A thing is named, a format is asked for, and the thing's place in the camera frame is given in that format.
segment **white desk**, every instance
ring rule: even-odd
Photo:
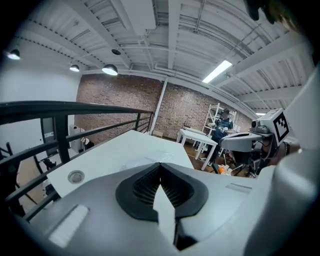
[[[194,132],[196,134],[201,134],[201,135],[206,135],[203,131],[201,130],[197,130],[197,129],[193,129],[191,127],[183,127],[184,130],[189,131],[189,132]]]
[[[168,152],[171,157],[166,158],[163,162],[193,169],[181,144],[130,130],[64,164],[49,173],[47,177],[57,193],[64,197],[92,179],[123,171],[126,167],[132,168],[157,162],[152,159],[157,156],[161,158],[165,152]],[[69,173],[74,170],[84,172],[83,182],[71,184],[68,181]]]
[[[212,156],[212,154],[214,153],[216,145],[218,145],[218,143],[216,143],[212,139],[208,138],[207,136],[204,136],[202,134],[198,134],[198,133],[195,133],[195,132],[192,132],[192,131],[188,131],[188,130],[183,130],[183,129],[180,129],[178,138],[176,139],[177,143],[180,142],[181,137],[182,137],[182,142],[181,142],[182,145],[185,144],[186,139],[191,139],[191,140],[200,142],[200,145],[199,145],[199,148],[198,148],[198,153],[196,154],[196,156],[194,158],[195,160],[198,159],[198,157],[199,157],[199,155],[201,153],[201,149],[205,144],[212,145],[212,149],[210,150],[210,153],[209,153],[208,157],[206,158],[203,166],[201,167],[201,170],[204,171],[206,166],[207,166],[207,164],[208,164],[208,162],[209,162],[209,160],[210,160],[210,158],[211,158],[211,156]]]

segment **railing post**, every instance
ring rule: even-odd
[[[12,153],[12,149],[11,149],[10,143],[7,142],[5,145],[6,145],[6,149],[8,150],[9,155],[12,156],[13,153]]]
[[[68,152],[69,143],[67,141],[67,116],[66,115],[57,115],[54,117],[54,132],[55,138],[58,142],[59,155],[61,162],[63,164],[70,161],[70,156]]]
[[[136,122],[135,122],[135,128],[134,128],[134,130],[135,131],[138,131],[138,125],[139,125],[139,121],[140,121],[140,113],[138,114],[138,117],[137,117],[137,119],[136,119]]]
[[[150,127],[150,123],[151,123],[151,117],[152,117],[152,113],[150,114],[150,118],[149,118],[149,122],[148,122],[148,127],[146,129],[147,132],[149,132],[149,127]]]

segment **person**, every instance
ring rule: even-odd
[[[232,129],[234,128],[233,122],[229,118],[229,109],[225,108],[221,113],[221,119],[218,119],[215,121],[215,133],[212,135],[211,140],[218,143],[218,145],[215,146],[215,149],[213,151],[213,154],[208,162],[208,166],[211,166],[212,163],[215,161],[219,150],[221,147],[219,146],[219,141],[227,136],[228,134],[232,134]],[[208,149],[205,152],[205,157],[200,158],[200,160],[205,161],[212,149],[212,145],[207,145]]]

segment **ceiling light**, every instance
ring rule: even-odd
[[[224,60],[219,66],[217,66],[205,79],[203,79],[202,82],[209,83],[212,79],[217,77],[219,74],[221,74],[223,71],[225,71],[227,68],[232,66],[232,63]]]
[[[80,71],[78,65],[72,65],[72,66],[70,67],[70,70],[72,70],[72,71],[74,71],[74,72],[79,72],[79,71]]]
[[[20,60],[20,52],[17,49],[12,50],[7,56],[12,60]]]
[[[118,75],[118,69],[115,65],[107,64],[102,68],[102,71],[108,75],[116,76]]]
[[[115,55],[121,55],[121,52],[118,51],[117,49],[112,49],[111,52]]]

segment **white ceiling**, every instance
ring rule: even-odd
[[[168,77],[250,118],[285,109],[313,72],[307,40],[282,24],[271,25],[262,12],[253,21],[243,0],[130,0],[137,9],[127,12],[126,1],[44,1],[15,37],[81,63],[84,74],[114,64],[120,74]],[[133,16],[139,6],[149,6],[150,13]],[[138,31],[135,24],[142,20],[152,27],[150,17],[155,29]],[[233,64],[228,76],[202,83],[224,59]]]

